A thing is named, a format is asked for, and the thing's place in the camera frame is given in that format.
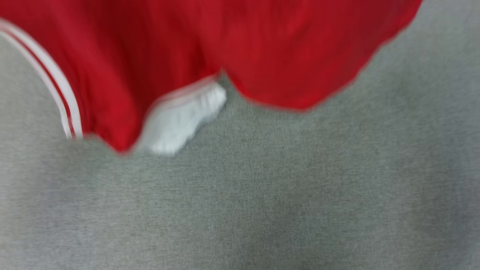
gray carpet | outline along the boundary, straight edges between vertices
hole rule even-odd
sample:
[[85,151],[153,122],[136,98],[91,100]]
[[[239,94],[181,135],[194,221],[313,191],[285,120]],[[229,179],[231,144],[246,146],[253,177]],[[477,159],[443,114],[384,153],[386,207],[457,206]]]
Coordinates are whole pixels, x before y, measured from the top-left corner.
[[180,154],[121,157],[0,39],[0,269],[480,269],[479,0],[426,1],[307,114],[223,83]]

white stripe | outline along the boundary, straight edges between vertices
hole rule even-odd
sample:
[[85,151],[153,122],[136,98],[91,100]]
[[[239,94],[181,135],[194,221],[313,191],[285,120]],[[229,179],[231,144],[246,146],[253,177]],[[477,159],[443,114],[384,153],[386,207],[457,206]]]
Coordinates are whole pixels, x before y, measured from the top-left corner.
[[[81,138],[83,137],[82,132],[82,122],[80,120],[80,111],[78,110],[77,100],[75,98],[75,94],[73,93],[72,87],[70,86],[67,78],[61,71],[60,67],[55,63],[52,57],[37,43],[33,38],[31,38],[27,33],[25,33],[22,29],[14,26],[11,23],[8,23],[2,19],[0,19],[0,27],[4,27],[12,34],[14,34],[19,40],[21,40],[42,62],[48,72],[51,74],[55,82],[57,83],[60,91],[62,92],[65,101],[67,102],[67,106],[70,109],[70,116],[71,122],[73,126],[73,130],[75,132],[75,137]],[[70,125],[67,117],[67,111],[64,107],[63,101],[61,100],[60,95],[57,92],[57,89],[51,82],[47,73],[43,70],[42,66],[35,60],[35,58],[30,55],[30,53],[21,45],[19,44],[14,38],[6,33],[0,32],[8,41],[10,41],[15,47],[17,47],[20,52],[26,57],[26,59],[32,64],[35,70],[38,72],[44,83],[47,85],[50,93],[53,96],[58,108],[60,110],[61,121],[63,125],[63,130],[67,137],[72,137],[70,131]]]

